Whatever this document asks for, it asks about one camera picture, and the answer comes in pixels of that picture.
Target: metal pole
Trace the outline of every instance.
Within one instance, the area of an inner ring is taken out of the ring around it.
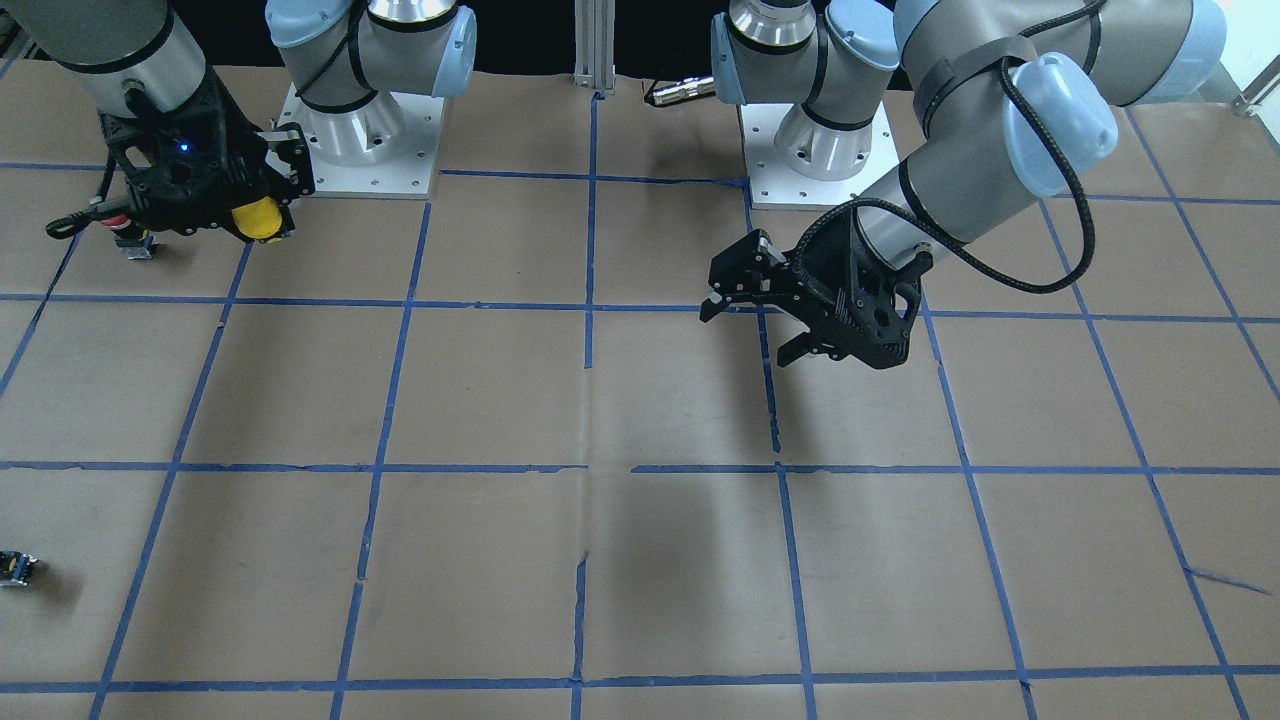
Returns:
[[[1231,111],[1242,118],[1257,114],[1258,106],[1276,87],[1280,87],[1280,55],[1276,55],[1276,59],[1271,60],[1262,74],[1231,101]]]
[[[573,83],[579,87],[613,92],[613,4],[614,0],[575,0]]]

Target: blue tape grid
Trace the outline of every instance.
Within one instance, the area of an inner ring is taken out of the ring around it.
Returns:
[[[13,60],[6,61],[0,67],[0,78],[12,67]],[[1251,324],[1277,324],[1280,318],[1245,318],[1240,316],[1225,287],[1217,277],[1203,246],[1199,242],[1198,236],[1196,236],[1187,214],[1183,209],[1185,204],[1225,204],[1225,205],[1280,205],[1280,201],[1271,200],[1234,200],[1234,199],[1206,199],[1206,197],[1179,197],[1174,193],[1167,177],[1160,168],[1155,154],[1151,151],[1146,137],[1142,135],[1140,128],[1138,128],[1132,114],[1129,122],[1134,126],[1138,132],[1139,140],[1143,143],[1148,158],[1156,167],[1161,181],[1169,192],[1167,197],[1142,197],[1142,196],[1092,196],[1094,200],[1102,201],[1133,201],[1133,202],[1172,202],[1178,210],[1183,222],[1187,225],[1188,233],[1190,234],[1201,258],[1210,272],[1220,295],[1222,296],[1224,304],[1228,306],[1230,316],[1217,318],[1217,316],[1143,316],[1143,315],[1094,315],[1088,311],[1083,296],[1079,290],[1075,288],[1078,304],[1080,306],[1080,314],[1044,314],[1044,313],[968,313],[959,310],[931,310],[925,309],[924,319],[929,331],[931,345],[936,359],[940,360],[940,380],[943,384],[948,414],[951,415],[952,428],[956,433],[957,450],[960,450],[961,465],[959,466],[945,466],[945,465],[927,465],[927,466],[850,466],[850,465],[829,465],[829,466],[804,466],[804,465],[783,465],[781,461],[774,462],[774,465],[745,465],[745,466],[731,466],[731,465],[649,465],[635,468],[634,473],[776,473],[778,478],[780,498],[782,503],[783,512],[783,525],[787,542],[787,555],[788,565],[791,571],[792,582],[792,597],[796,611],[796,626],[797,626],[797,641],[800,643],[800,660],[801,671],[800,674],[776,674],[776,675],[754,675],[754,676],[728,676],[728,675],[698,675],[698,676],[622,676],[622,678],[604,678],[596,680],[584,680],[582,679],[582,653],[584,653],[584,621],[585,621],[585,601],[586,601],[586,557],[577,568],[576,587],[577,587],[577,603],[575,606],[575,662],[573,671],[568,678],[508,678],[508,679],[417,679],[417,680],[349,680],[347,673],[349,670],[351,652],[355,644],[355,629],[358,620],[360,612],[360,598],[362,592],[362,579],[367,571],[369,552],[371,547],[372,532],[376,521],[376,505],[378,493],[380,488],[380,479],[387,473],[557,473],[563,469],[570,468],[582,468],[581,465],[411,465],[411,464],[387,464],[385,462],[385,450],[387,441],[389,438],[389,430],[392,419],[394,415],[394,398],[398,388],[399,370],[403,366],[403,352],[407,341],[407,333],[410,327],[410,320],[412,310],[416,307],[476,307],[476,309],[506,309],[506,310],[566,310],[566,311],[585,311],[588,316],[586,325],[586,347],[585,347],[585,365],[590,366],[591,360],[591,318],[596,311],[646,311],[646,313],[673,313],[673,311],[696,311],[698,306],[681,306],[681,305],[595,305],[594,304],[594,218],[595,218],[595,186],[598,182],[632,182],[632,183],[654,183],[654,184],[677,184],[677,183],[708,183],[708,184],[727,184],[735,187],[742,187],[746,191],[746,182],[737,178],[704,178],[704,179],[666,179],[666,178],[641,178],[641,177],[625,177],[625,176],[599,176],[596,173],[596,147],[598,147],[598,114],[596,104],[600,100],[599,96],[593,97],[591,101],[591,168],[586,176],[581,174],[556,174],[556,173],[502,173],[502,172],[471,172],[471,170],[444,170],[444,174],[461,174],[461,176],[484,176],[484,177],[513,177],[513,178],[552,178],[552,179],[580,179],[588,181],[590,183],[590,200],[589,200],[589,237],[588,237],[588,288],[586,288],[586,302],[584,305],[539,305],[539,304],[489,304],[489,302],[471,302],[471,301],[419,301],[415,299],[416,283],[420,277],[422,251],[426,241],[426,225],[429,220],[429,206],[424,213],[422,232],[419,238],[419,247],[415,256],[415,269],[411,279],[411,286],[404,301],[381,301],[381,300],[325,300],[325,299],[239,299],[237,297],[237,291],[243,277],[244,268],[247,265],[251,247],[246,247],[241,256],[239,265],[237,266],[236,277],[232,282],[225,297],[140,297],[140,296],[76,296],[76,295],[60,295],[60,296],[40,296],[35,293],[0,293],[0,300],[29,300],[40,301],[41,305],[37,309],[32,322],[15,350],[13,357],[10,359],[3,379],[0,379],[0,395],[3,395],[4,388],[12,380],[15,369],[31,342],[31,338],[37,329],[40,315],[47,302],[64,302],[64,301],[79,301],[79,302],[159,302],[159,304],[220,304],[223,307],[221,320],[225,324],[232,309],[236,305],[332,305],[332,306],[385,306],[403,307],[403,318],[401,324],[401,334],[397,341],[397,352],[393,365],[392,380],[388,388],[388,402],[384,414],[383,433],[379,438],[379,452],[378,459],[374,465],[353,464],[353,465],[280,465],[280,464],[187,464],[182,462],[182,452],[186,447],[187,439],[189,437],[191,425],[195,420],[195,414],[198,409],[200,400],[204,395],[204,389],[207,384],[209,374],[212,368],[218,348],[221,342],[223,327],[219,327],[210,342],[209,352],[206,354],[205,364],[201,370],[200,380],[197,382],[196,391],[193,392],[192,401],[188,406],[187,416],[183,423],[182,433],[179,434],[178,445],[174,448],[173,460],[168,464],[165,462],[78,462],[78,461],[22,461],[22,460],[0,460],[0,469],[5,468],[33,468],[33,469],[68,469],[79,468],[84,470],[164,470],[166,471],[165,483],[163,486],[160,497],[156,502],[156,509],[152,515],[152,521],[148,528],[147,538],[143,543],[143,551],[138,560],[138,565],[134,571],[134,578],[131,584],[129,594],[125,601],[124,610],[122,611],[120,621],[116,628],[116,633],[111,644],[111,650],[108,656],[106,666],[104,667],[102,678],[97,683],[0,683],[0,694],[5,693],[93,693],[93,706],[90,714],[91,720],[96,719],[101,714],[102,702],[105,696],[109,693],[131,693],[131,692],[210,692],[210,691],[223,691],[223,692],[291,692],[291,691],[311,691],[311,692],[333,692],[333,717],[340,715],[342,697],[347,691],[396,691],[396,689],[571,689],[573,694],[572,702],[572,717],[579,720],[581,716],[581,691],[582,688],[622,688],[622,687],[713,687],[713,685],[762,685],[762,684],[790,684],[801,685],[805,689],[806,698],[806,716],[810,719],[817,719],[817,705],[814,701],[813,688],[822,684],[851,684],[851,683],[947,683],[947,682],[1011,682],[1018,680],[1021,683],[1024,689],[1024,698],[1027,701],[1027,710],[1029,717],[1034,717],[1034,703],[1030,697],[1030,680],[1041,679],[1060,679],[1060,678],[1126,678],[1126,676],[1224,676],[1233,693],[1233,698],[1236,702],[1236,707],[1240,712],[1242,719],[1248,717],[1248,712],[1244,707],[1243,700],[1240,697],[1239,689],[1235,684],[1235,676],[1239,675],[1280,675],[1280,665],[1230,665],[1221,648],[1221,643],[1217,639],[1216,632],[1213,629],[1212,621],[1208,616],[1207,609],[1203,603],[1203,598],[1199,594],[1194,570],[1187,564],[1185,556],[1181,551],[1180,542],[1174,529],[1172,520],[1170,518],[1169,510],[1164,503],[1164,498],[1160,493],[1156,478],[1165,474],[1240,474],[1240,475],[1280,475],[1280,469],[1276,468],[1172,468],[1172,466],[1151,466],[1146,455],[1142,451],[1140,439],[1137,436],[1137,430],[1133,425],[1132,418],[1128,414],[1128,409],[1124,404],[1123,395],[1120,392],[1119,384],[1115,380],[1114,373],[1111,372],[1108,360],[1106,357],[1106,351],[1101,345],[1101,340],[1097,336],[1093,323],[1096,320],[1115,320],[1115,322],[1167,322],[1167,323],[1233,323],[1238,325],[1242,334],[1248,343],[1254,360],[1263,375],[1266,377],[1272,392],[1276,391],[1276,383],[1271,375],[1268,368],[1263,363],[1261,355],[1254,346],[1252,337],[1248,333],[1247,325]],[[38,170],[78,170],[78,172],[99,172],[101,167],[99,165],[68,165],[68,164],[51,164],[51,163],[0,163],[3,169],[38,169]],[[748,224],[750,225],[750,196],[745,195],[748,210]],[[1055,228],[1052,227],[1052,220],[1048,219],[1046,214],[1046,220],[1050,224],[1051,233],[1053,234],[1055,242],[1057,243],[1059,252],[1065,260],[1065,254],[1062,254],[1061,241],[1059,240]],[[76,247],[78,245],[78,238],[73,240],[68,247],[68,252],[64,255],[61,265],[55,274],[54,284],[56,279],[61,275],[69,263]],[[768,329],[764,323],[763,311],[754,311],[758,314],[759,334],[762,341],[762,360],[764,363],[764,379],[765,391],[769,402],[769,416],[771,416],[771,437],[773,441],[774,451],[781,450],[781,433],[777,423],[776,413],[776,397],[772,382],[772,361],[769,357],[769,345],[768,345]],[[968,461],[968,456],[963,446],[963,436],[959,429],[959,419],[955,411],[954,400],[950,395],[950,386],[946,379],[945,366],[941,365],[941,347],[937,343],[937,336],[933,332],[933,318],[942,316],[972,316],[972,318],[1018,318],[1018,319],[1061,319],[1061,320],[1084,320],[1091,329],[1091,334],[1094,341],[1094,346],[1100,354],[1100,359],[1103,363],[1103,368],[1107,372],[1108,380],[1112,384],[1112,391],[1116,396],[1116,401],[1125,416],[1126,427],[1134,441],[1135,448],[1139,455],[1142,466],[1128,468],[1128,466],[982,466],[972,465]],[[164,516],[168,497],[170,495],[173,480],[177,473],[201,473],[201,471],[260,471],[260,473],[274,473],[274,471],[314,471],[314,473],[349,473],[349,471],[371,471],[374,473],[374,479],[370,486],[370,507],[369,516],[366,519],[365,533],[361,542],[360,551],[360,570],[357,573],[357,580],[352,589],[352,605],[348,612],[348,624],[343,643],[342,661],[339,665],[338,678],[334,680],[297,680],[297,682],[115,682],[113,680],[115,664],[119,660],[119,653],[123,647],[124,637],[128,630],[129,620],[132,619],[133,610],[137,603],[137,597],[141,591],[142,582],[146,575],[147,564],[150,561],[151,552],[155,547],[155,541],[159,534],[159,527]],[[851,474],[904,474],[904,473],[948,473],[948,474],[964,474],[966,482],[970,487],[970,495],[974,501],[975,512],[979,519],[979,525],[983,530],[983,539],[988,550],[988,560],[992,564],[993,578],[996,580],[997,588],[1001,594],[1002,611],[1005,612],[1006,625],[1010,633],[1010,643],[1015,655],[1014,670],[974,670],[974,671],[940,671],[940,673],[852,673],[852,674],[823,674],[813,673],[809,662],[808,653],[808,633],[804,619],[804,601],[803,601],[803,588],[800,585],[800,573],[799,573],[799,551],[795,543],[795,530],[794,530],[794,518],[790,506],[790,491],[787,487],[787,475],[799,473],[817,473],[817,471],[831,471],[831,473],[851,473]],[[1219,655],[1219,665],[1192,665],[1192,666],[1128,666],[1128,667],[1057,667],[1057,669],[1027,669],[1021,661],[1021,652],[1019,648],[1016,630],[1012,623],[1012,615],[1009,610],[1007,597],[1005,596],[1004,584],[1000,578],[998,564],[996,562],[993,547],[989,541],[989,533],[986,528],[984,514],[980,506],[980,497],[977,495],[977,487],[973,483],[973,475],[983,474],[1143,474],[1147,477],[1151,484],[1153,497],[1161,512],[1161,518],[1165,521],[1166,530],[1170,534],[1170,539],[1174,543],[1175,551],[1179,560],[1183,562],[1184,570],[1187,573],[1188,587],[1190,588],[1196,601],[1197,607],[1201,611],[1202,619],[1206,625],[1206,630],[1210,634],[1211,642],[1215,647],[1215,652]]]
[[[378,500],[383,486],[383,465],[387,462],[387,446],[392,437],[392,421],[396,418],[396,396],[399,392],[401,370],[404,368],[404,348],[408,345],[410,324],[413,320],[413,297],[417,295],[417,282],[422,274],[422,255],[426,251],[426,236],[431,225],[431,204],[422,208],[422,223],[417,233],[417,247],[413,251],[413,269],[410,273],[408,291],[404,293],[404,309],[401,314],[399,334],[396,340],[396,357],[392,361],[392,377],[387,388],[387,405],[383,411],[383,429],[378,436],[378,454],[374,459],[374,474],[369,483],[369,515],[360,539],[360,560],[356,565],[356,582],[351,588],[351,607],[347,611],[347,630],[343,634],[342,655],[338,660],[338,678],[333,691],[333,705],[329,717],[342,717],[342,702],[347,692],[347,676],[351,673],[351,653],[356,646],[356,626],[360,621],[360,607],[365,596],[365,579],[369,577],[369,555],[374,547],[374,525],[378,521]]]
[[[1222,302],[1226,305],[1226,310],[1231,314],[1235,320],[1235,327],[1239,328],[1240,334],[1244,336],[1245,345],[1249,346],[1249,352],[1253,354],[1253,360],[1258,364],[1258,369],[1262,370],[1263,377],[1267,379],[1267,384],[1271,386],[1271,395],[1280,400],[1280,387],[1276,386],[1275,378],[1267,369],[1267,364],[1262,360],[1262,355],[1258,352],[1258,346],[1253,342],[1253,336],[1249,334],[1249,328],[1244,327],[1240,322],[1240,314],[1235,310],[1235,304],[1231,302],[1231,297],[1226,292],[1226,286],[1222,284],[1222,279],[1219,278],[1217,270],[1213,268],[1213,263],[1210,261],[1208,252],[1204,251],[1204,245],[1201,242],[1199,236],[1196,234],[1196,228],[1192,227],[1190,218],[1187,217],[1187,209],[1183,208],[1183,201],[1179,200],[1178,195],[1174,192],[1174,186],[1170,184],[1169,177],[1165,174],[1164,168],[1160,167],[1160,161],[1156,159],[1156,154],[1151,150],[1151,143],[1147,141],[1146,133],[1138,127],[1138,122],[1133,117],[1133,110],[1125,109],[1125,117],[1129,119],[1129,124],[1133,126],[1134,132],[1138,135],[1138,142],[1142,143],[1142,149],[1147,152],[1147,158],[1151,159],[1151,164],[1156,167],[1156,174],[1160,176],[1160,182],[1165,186],[1165,191],[1169,193],[1169,199],[1174,202],[1174,208],[1178,209],[1178,217],[1181,218],[1183,225],[1187,228],[1187,234],[1190,236],[1192,243],[1196,245],[1196,252],[1199,254],[1201,260],[1204,263],[1204,269],[1208,270],[1208,277],[1213,279],[1213,287],[1217,288],[1217,293],[1222,296]]]
[[[252,252],[253,246],[246,245],[243,252],[241,252],[239,265],[236,268],[236,277],[232,279],[232,286],[227,291],[227,297],[236,297],[236,292],[239,290],[241,281],[244,277],[244,268],[248,266],[248,258]],[[93,705],[90,708],[90,720],[99,720],[102,714],[102,703],[106,701],[106,693],[111,687],[111,679],[115,675],[115,664],[120,659],[120,650],[124,647],[124,635],[129,632],[129,621],[133,619],[133,610],[138,603],[138,594],[142,592],[142,580],[146,579],[147,565],[151,562],[151,552],[155,550],[156,537],[160,533],[160,523],[164,520],[165,507],[169,503],[169,495],[173,491],[174,479],[178,475],[178,465],[182,462],[182,454],[187,448],[187,439],[191,437],[191,427],[196,421],[196,410],[200,407],[200,401],[205,395],[205,387],[209,384],[209,374],[214,368],[214,359],[218,356],[218,348],[223,342],[223,332],[225,331],[227,320],[230,316],[232,302],[223,304],[223,311],[218,320],[218,328],[214,329],[214,337],[209,343],[209,351],[205,354],[205,365],[200,370],[200,379],[196,382],[196,389],[191,396],[191,402],[187,405],[187,415],[182,421],[182,430],[178,434],[178,442],[173,448],[173,459],[169,462],[168,473],[165,473],[164,484],[160,488],[160,497],[156,500],[155,511],[151,515],[151,525],[147,529],[146,541],[142,543],[142,555],[138,557],[137,569],[133,571],[133,582],[129,584],[129,594],[124,601],[124,610],[120,612],[120,621],[115,629],[115,638],[111,641],[111,650],[106,656],[106,666],[102,669],[102,679],[99,682],[97,691],[93,693]]]
[[[938,383],[942,386],[942,397],[947,406],[947,415],[951,420],[951,434],[955,437],[956,452],[960,455],[960,468],[964,473],[965,484],[969,488],[969,501],[973,505],[974,518],[978,521],[978,532],[982,536],[982,544],[987,552],[987,565],[991,568],[991,579],[996,585],[996,597],[1000,600],[1000,612],[1005,620],[1005,632],[1009,634],[1009,648],[1014,656],[1014,671],[1023,692],[1023,705],[1027,708],[1028,720],[1037,720],[1036,700],[1032,697],[1030,675],[1027,673],[1027,660],[1023,656],[1023,644],[1018,638],[1018,624],[1014,620],[1012,603],[1009,601],[1009,591],[1005,587],[1005,577],[1000,569],[1000,560],[996,556],[996,544],[991,537],[991,528],[987,523],[987,512],[983,510],[982,493],[978,491],[973,466],[969,462],[969,451],[965,448],[964,432],[960,429],[960,415],[956,413],[955,396],[951,393],[951,380],[947,377],[946,363],[942,357],[942,346],[938,342],[938,332],[933,324],[933,314],[925,299],[920,307],[920,316],[929,336],[929,346],[933,348],[933,359],[938,364]]]
[[[1059,258],[1065,269],[1070,269],[1070,260],[1066,256],[1066,249],[1062,246],[1062,240],[1057,233],[1057,227],[1053,223],[1052,217],[1050,217],[1048,206],[1041,202],[1041,214],[1044,217],[1044,223],[1048,225],[1050,236],[1053,238],[1053,245],[1057,249]],[[1075,295],[1075,301],[1080,306],[1080,311],[1088,314],[1088,304],[1084,300],[1084,293],[1080,291],[1079,284],[1071,286],[1071,292]],[[1120,415],[1124,419],[1125,429],[1129,432],[1129,439],[1133,442],[1133,448],[1138,454],[1138,461],[1147,466],[1147,451],[1142,446],[1142,438],[1138,436],[1138,427],[1133,421],[1133,415],[1129,413],[1129,405],[1125,402],[1124,393],[1120,389],[1120,383],[1116,379],[1115,370],[1111,368],[1111,360],[1107,357],[1107,351],[1102,345],[1102,337],[1098,334],[1097,324],[1092,319],[1084,320],[1089,329],[1089,337],[1093,341],[1093,347],[1098,354],[1098,360],[1102,363],[1102,370],[1106,373],[1107,383],[1111,386],[1111,393],[1115,396],[1116,406],[1120,409]],[[1156,482],[1155,473],[1146,473],[1147,484],[1151,488],[1152,498],[1156,502],[1156,507],[1160,511],[1161,521],[1165,525],[1165,532],[1169,534],[1169,541],[1174,547],[1174,553],[1178,556],[1178,564],[1183,568],[1183,577],[1187,580],[1187,588],[1192,593],[1192,598],[1196,602],[1196,609],[1199,612],[1201,623],[1204,625],[1204,632],[1208,634],[1210,644],[1213,647],[1213,653],[1217,656],[1219,666],[1224,678],[1226,679],[1228,688],[1231,692],[1231,700],[1235,702],[1235,707],[1240,714],[1240,720],[1249,720],[1249,712],[1244,707],[1244,698],[1240,694],[1240,688],[1235,682],[1235,675],[1231,674],[1228,667],[1226,652],[1222,650],[1222,642],[1217,635],[1217,629],[1213,626],[1213,620],[1210,618],[1208,607],[1204,605],[1204,597],[1199,592],[1199,585],[1196,582],[1196,575],[1190,571],[1190,564],[1187,561],[1187,555],[1183,551],[1181,541],[1178,537],[1178,530],[1174,528],[1172,518],[1169,514],[1169,507],[1165,505],[1164,495],[1160,492],[1160,484]]]
[[[742,186],[742,206],[746,232],[755,229],[751,222],[751,188]],[[760,364],[764,373],[764,396],[769,407],[769,438],[773,443],[773,471],[778,475],[778,502],[782,506],[782,536],[787,546],[787,573],[791,578],[791,605],[796,619],[796,650],[800,655],[800,685],[804,689],[805,720],[818,720],[818,694],[814,691],[813,661],[809,656],[809,623],[804,610],[804,585],[800,582],[800,550],[796,544],[795,515],[791,511],[791,486],[782,465],[782,430],[778,425],[778,401],[773,384],[773,359],[769,354],[769,327],[765,313],[756,311],[756,331],[760,338]]]

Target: metal base plate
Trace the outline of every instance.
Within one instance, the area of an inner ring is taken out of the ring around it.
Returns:
[[[312,152],[311,169],[316,178],[312,197],[430,199],[444,119],[444,99],[402,92],[393,92],[392,96],[404,111],[404,137],[401,138],[399,154],[375,165],[349,167],[326,163]],[[280,122],[297,119],[303,133],[311,137],[307,114],[298,113],[301,106],[302,101],[294,97],[291,86],[280,110]],[[270,163],[275,169],[288,173],[288,168],[274,156]]]
[[[744,105],[742,147],[746,151],[746,172],[751,178],[751,206],[762,210],[827,210],[858,197],[884,173],[897,167],[897,147],[888,128],[884,105],[876,110],[872,120],[874,140],[870,155],[859,173],[846,181],[817,181],[801,176],[782,161],[773,147],[773,136],[782,118],[791,110],[788,104]]]

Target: black background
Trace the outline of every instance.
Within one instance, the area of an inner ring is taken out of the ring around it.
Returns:
[[[896,0],[878,0],[892,8]],[[170,0],[218,65],[280,65],[265,0]],[[817,0],[818,9],[829,0]],[[476,13],[476,69],[500,74],[573,72],[572,0],[463,0]],[[620,74],[681,79],[710,74],[710,19],[728,0],[617,0]]]

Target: grid square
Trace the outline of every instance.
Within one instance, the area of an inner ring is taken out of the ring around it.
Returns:
[[[902,720],[906,717],[982,717],[1024,720],[1027,707],[1018,683],[908,683],[896,685],[818,685],[822,717]]]
[[[45,223],[83,210],[96,187],[95,173],[0,169],[0,292],[49,290],[70,241],[50,238]]]
[[[589,679],[800,665],[778,479],[591,471]]]
[[[371,462],[401,316],[398,307],[236,307],[183,459]]]
[[[38,302],[0,300],[0,368],[8,368],[13,354],[22,345]]]
[[[567,76],[475,73],[445,110],[445,170],[586,173],[593,94]]]
[[[1251,717],[1266,717],[1263,712],[1280,708],[1280,675],[1236,676],[1235,682]]]
[[[582,332],[581,313],[415,310],[388,461],[582,462]]]
[[[369,691],[343,696],[344,720],[442,717],[484,720],[563,720],[568,691]]]
[[[568,675],[584,473],[381,488],[351,676]]]
[[[1098,250],[1079,284],[1091,313],[1228,315],[1172,202],[1097,201],[1089,208]],[[1048,209],[1074,260],[1082,237],[1075,205],[1070,200],[1048,200]]]
[[[1280,483],[1260,477],[1160,478],[1169,512],[1193,568],[1280,591]],[[1226,657],[1280,665],[1280,598],[1199,582]]]
[[[1120,392],[1157,466],[1280,466],[1280,404],[1228,324],[1100,323]]]
[[[404,300],[422,229],[411,200],[306,197],[293,237],[253,249],[241,297]]]
[[[0,457],[168,462],[218,315],[50,304],[0,397]]]
[[[961,475],[790,475],[815,673],[1009,670]]]
[[[31,587],[5,589],[0,682],[102,676],[163,483],[164,473],[0,470],[3,547],[45,562]]]
[[[1160,182],[1156,167],[1138,140],[1133,123],[1120,108],[1111,108],[1120,140],[1116,149],[1096,168],[1080,177],[1084,192],[1089,195],[1133,195],[1138,197],[1166,197],[1169,191]]]
[[[596,313],[590,375],[593,468],[777,459],[755,315]]]
[[[1130,111],[1179,197],[1280,200],[1280,155],[1258,122],[1215,104]]]
[[[799,685],[590,688],[582,720],[777,720],[804,717]]]
[[[586,181],[440,176],[434,192],[419,297],[582,302]]]
[[[1236,313],[1280,318],[1280,206],[1184,205]]]
[[[595,192],[596,302],[701,302],[712,258],[746,234],[739,187],[607,182]]]
[[[1043,720],[1239,717],[1225,678],[1036,680],[1034,693],[1036,714]]]
[[[1028,666],[1216,664],[1144,478],[978,486]]]
[[[90,225],[54,295],[225,297],[244,252],[239,240],[214,231],[161,233],[156,242],[151,260],[127,260],[110,231]]]
[[[97,123],[97,108],[70,72],[56,63],[15,60],[0,82],[0,161],[99,165],[106,146]],[[88,204],[97,178],[78,206],[60,210],[60,218]]]
[[[179,474],[115,679],[333,678],[367,497],[367,475]]]
[[[938,318],[965,448],[977,465],[1134,465],[1083,322]]]
[[[767,324],[772,352],[805,331],[782,315],[769,315]],[[916,323],[910,357],[900,368],[873,370],[856,357],[803,357],[773,370],[773,395],[786,462],[960,464],[924,323]]]
[[[650,108],[644,104],[649,82],[618,77],[616,94],[599,102],[600,174],[745,177],[736,106],[708,100]]]
[[[1068,252],[1074,264],[1079,258],[1075,250],[1079,242],[1068,246],[1071,247]],[[1062,259],[1053,246],[1053,237],[1048,232],[1039,205],[1032,205],[1014,215],[1005,224],[978,238],[969,250],[997,270],[1027,282],[1051,283],[1065,274]],[[1080,311],[1070,290],[1032,295],[983,277],[959,258],[950,256],[950,252],[938,256],[937,261],[937,266],[925,273],[923,279],[924,295],[934,310],[1073,314]]]
[[[315,720],[328,717],[333,693],[317,692],[215,692],[215,693],[111,693],[102,720],[140,717],[270,717]]]
[[[88,717],[92,694],[38,693],[0,694],[0,717],[22,720],[81,720]]]

